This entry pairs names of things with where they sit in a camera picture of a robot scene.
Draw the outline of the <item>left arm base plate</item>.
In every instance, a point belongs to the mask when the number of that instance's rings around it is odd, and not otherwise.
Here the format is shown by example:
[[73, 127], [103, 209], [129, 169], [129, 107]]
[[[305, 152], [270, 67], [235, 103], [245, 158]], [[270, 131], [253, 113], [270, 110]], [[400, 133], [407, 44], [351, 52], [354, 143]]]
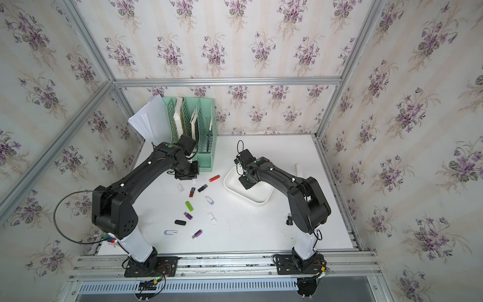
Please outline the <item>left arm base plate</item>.
[[151, 258], [146, 263], [138, 263], [129, 257], [123, 261], [122, 268], [126, 278], [174, 277], [178, 261], [178, 257], [158, 256], [156, 260]]

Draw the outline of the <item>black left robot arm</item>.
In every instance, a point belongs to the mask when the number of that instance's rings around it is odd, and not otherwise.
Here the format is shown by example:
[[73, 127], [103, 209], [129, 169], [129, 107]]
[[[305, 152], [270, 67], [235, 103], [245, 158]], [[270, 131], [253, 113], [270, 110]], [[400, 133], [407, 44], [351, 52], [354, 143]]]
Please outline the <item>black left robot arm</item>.
[[174, 171], [178, 180], [197, 178], [199, 165], [192, 160], [196, 141], [181, 135], [176, 143], [162, 142], [133, 171], [108, 187], [98, 186], [92, 192], [92, 223], [117, 239], [131, 260], [152, 267], [157, 258], [138, 227], [138, 215], [133, 207], [136, 199], [160, 175]]

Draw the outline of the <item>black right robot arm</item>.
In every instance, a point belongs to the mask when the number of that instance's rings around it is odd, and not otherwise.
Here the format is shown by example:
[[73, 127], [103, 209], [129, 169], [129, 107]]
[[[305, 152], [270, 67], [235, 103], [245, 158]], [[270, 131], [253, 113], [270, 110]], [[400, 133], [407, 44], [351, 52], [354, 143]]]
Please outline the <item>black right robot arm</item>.
[[291, 218], [303, 232], [293, 247], [297, 260], [309, 260], [315, 254], [316, 232], [327, 222], [332, 209], [318, 181], [314, 177], [298, 177], [277, 166], [265, 157], [254, 157], [245, 149], [236, 155], [234, 162], [243, 169], [239, 177], [241, 185], [249, 190], [260, 182], [266, 182], [287, 197]]

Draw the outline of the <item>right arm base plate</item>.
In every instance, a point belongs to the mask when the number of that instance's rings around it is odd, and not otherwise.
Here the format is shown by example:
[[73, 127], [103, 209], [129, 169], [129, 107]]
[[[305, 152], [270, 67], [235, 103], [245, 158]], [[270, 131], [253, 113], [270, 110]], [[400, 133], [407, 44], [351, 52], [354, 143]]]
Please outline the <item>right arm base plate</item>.
[[276, 265], [278, 275], [317, 275], [327, 268], [327, 261], [318, 253], [307, 260], [292, 254], [274, 254], [272, 261]]

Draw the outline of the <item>black red swivel usb drive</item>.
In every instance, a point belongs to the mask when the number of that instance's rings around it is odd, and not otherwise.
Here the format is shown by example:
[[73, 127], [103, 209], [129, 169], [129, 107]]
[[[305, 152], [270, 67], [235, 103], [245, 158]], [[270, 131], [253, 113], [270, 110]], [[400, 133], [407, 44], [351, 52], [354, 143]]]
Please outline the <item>black red swivel usb drive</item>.
[[196, 191], [196, 188], [192, 187], [189, 193], [189, 197], [192, 198], [194, 196], [194, 193]]

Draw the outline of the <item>white slim usb flash drive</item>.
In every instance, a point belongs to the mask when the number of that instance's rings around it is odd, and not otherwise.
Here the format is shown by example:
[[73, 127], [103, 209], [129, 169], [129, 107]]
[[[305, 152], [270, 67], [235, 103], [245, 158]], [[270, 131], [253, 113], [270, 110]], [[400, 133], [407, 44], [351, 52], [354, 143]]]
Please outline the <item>white slim usb flash drive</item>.
[[207, 214], [207, 216], [208, 216], [208, 218], [209, 218], [209, 220], [210, 220], [210, 222], [211, 222], [212, 224], [216, 224], [217, 220], [216, 220], [215, 216], [214, 216], [214, 215], [213, 215], [211, 212], [209, 212], [209, 213]]

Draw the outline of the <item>white plastic storage box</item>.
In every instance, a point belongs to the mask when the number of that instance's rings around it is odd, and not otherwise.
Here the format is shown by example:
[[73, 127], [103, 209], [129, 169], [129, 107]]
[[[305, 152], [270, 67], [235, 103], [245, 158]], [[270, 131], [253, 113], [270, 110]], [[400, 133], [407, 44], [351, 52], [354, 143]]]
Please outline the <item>white plastic storage box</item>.
[[274, 191], [274, 187], [266, 182], [258, 182], [250, 189], [245, 189], [239, 180], [239, 168], [239, 165], [233, 166], [225, 176], [223, 180], [225, 189], [234, 196], [237, 196], [238, 198], [241, 198], [252, 205], [265, 205], [266, 202], [269, 201]]

